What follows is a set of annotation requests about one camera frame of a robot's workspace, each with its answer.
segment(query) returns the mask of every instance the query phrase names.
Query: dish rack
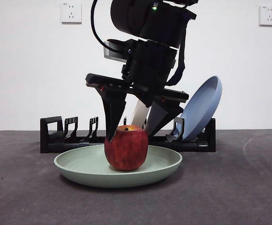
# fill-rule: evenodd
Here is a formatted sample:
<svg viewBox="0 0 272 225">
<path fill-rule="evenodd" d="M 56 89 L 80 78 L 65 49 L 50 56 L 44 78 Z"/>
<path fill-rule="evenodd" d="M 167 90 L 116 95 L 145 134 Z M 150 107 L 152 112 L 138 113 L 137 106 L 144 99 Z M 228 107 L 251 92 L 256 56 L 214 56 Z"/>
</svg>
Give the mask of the dish rack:
<svg viewBox="0 0 272 225">
<path fill-rule="evenodd" d="M 57 131 L 49 131 L 48 124 L 51 123 L 57 123 Z M 70 124 L 74 124 L 74 130 L 69 134 Z M 178 136 L 174 136 L 177 124 L 181 125 L 181 132 Z M 87 136 L 77 136 L 77 129 L 78 117 L 65 119 L 64 130 L 61 116 L 40 119 L 40 153 L 62 153 L 80 147 L 104 144 L 105 136 L 97 135 L 98 117 L 90 119 Z M 149 145 L 177 152 L 216 152 L 216 119 L 211 119 L 205 129 L 190 142 L 183 141 L 183 134 L 184 119 L 176 117 L 172 131 L 163 136 L 155 135 L 150 139 Z"/>
</svg>

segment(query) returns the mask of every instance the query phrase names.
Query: white wall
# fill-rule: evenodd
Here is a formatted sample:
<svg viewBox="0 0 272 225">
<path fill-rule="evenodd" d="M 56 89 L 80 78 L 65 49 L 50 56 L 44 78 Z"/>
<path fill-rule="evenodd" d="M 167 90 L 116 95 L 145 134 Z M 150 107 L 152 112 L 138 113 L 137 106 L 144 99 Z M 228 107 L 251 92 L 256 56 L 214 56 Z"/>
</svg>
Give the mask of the white wall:
<svg viewBox="0 0 272 225">
<path fill-rule="evenodd" d="M 79 129 L 100 117 L 103 105 L 87 73 L 121 77 L 122 63 L 103 58 L 90 29 L 91 0 L 81 0 L 82 25 L 62 25 L 62 0 L 0 0 L 0 130 L 39 130 L 39 119 L 79 116 Z M 98 1 L 96 27 L 102 39 L 129 39 L 110 20 L 111 0 Z M 186 66 L 175 87 L 193 95 L 219 76 L 223 96 L 218 129 L 272 128 L 272 28 L 258 26 L 258 5 L 272 0 L 200 0 L 191 10 Z M 127 98 L 132 116 L 136 98 Z"/>
</svg>

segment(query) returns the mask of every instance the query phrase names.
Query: plate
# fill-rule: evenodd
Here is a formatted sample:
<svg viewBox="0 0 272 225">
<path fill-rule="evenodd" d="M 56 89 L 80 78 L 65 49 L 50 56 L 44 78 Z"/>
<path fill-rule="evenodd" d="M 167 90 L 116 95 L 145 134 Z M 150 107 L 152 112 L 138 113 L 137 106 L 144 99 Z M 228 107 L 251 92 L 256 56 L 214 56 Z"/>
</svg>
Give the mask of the plate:
<svg viewBox="0 0 272 225">
<path fill-rule="evenodd" d="M 209 78 L 195 92 L 186 105 L 181 118 L 184 118 L 183 141 L 192 141 L 207 126 L 214 115 L 222 95 L 222 84 L 217 76 Z M 177 124 L 174 136 L 181 132 L 181 125 Z"/>
<path fill-rule="evenodd" d="M 119 171 L 104 154 L 104 145 L 64 152 L 55 165 L 69 180 L 97 188 L 129 188 L 155 183 L 170 176 L 181 164 L 182 155 L 170 149 L 149 146 L 145 163 L 136 171 Z"/>
</svg>

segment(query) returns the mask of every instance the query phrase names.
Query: gray floor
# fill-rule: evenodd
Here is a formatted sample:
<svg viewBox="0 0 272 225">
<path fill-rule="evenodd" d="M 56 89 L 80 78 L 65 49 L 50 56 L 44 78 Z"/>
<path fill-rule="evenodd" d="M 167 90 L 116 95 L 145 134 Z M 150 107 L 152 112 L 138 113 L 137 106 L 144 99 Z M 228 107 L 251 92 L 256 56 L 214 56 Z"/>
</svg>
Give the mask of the gray floor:
<svg viewBox="0 0 272 225">
<path fill-rule="evenodd" d="M 39 132 L 0 132 L 0 225 L 272 225 L 272 130 L 217 131 L 158 183 L 99 189 L 62 177 Z"/>
</svg>

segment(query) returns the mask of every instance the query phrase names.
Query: blue plate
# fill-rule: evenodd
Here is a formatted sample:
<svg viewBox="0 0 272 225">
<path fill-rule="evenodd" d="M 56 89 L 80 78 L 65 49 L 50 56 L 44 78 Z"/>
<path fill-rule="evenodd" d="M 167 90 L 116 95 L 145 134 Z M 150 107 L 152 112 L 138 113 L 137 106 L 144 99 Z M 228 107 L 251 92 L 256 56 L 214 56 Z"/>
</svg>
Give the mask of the blue plate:
<svg viewBox="0 0 272 225">
<path fill-rule="evenodd" d="M 196 91 L 184 109 L 183 141 L 192 141 L 206 127 L 214 115 L 222 95 L 222 84 L 217 76 L 208 79 Z M 181 132 L 181 125 L 177 124 L 174 136 Z"/>
</svg>

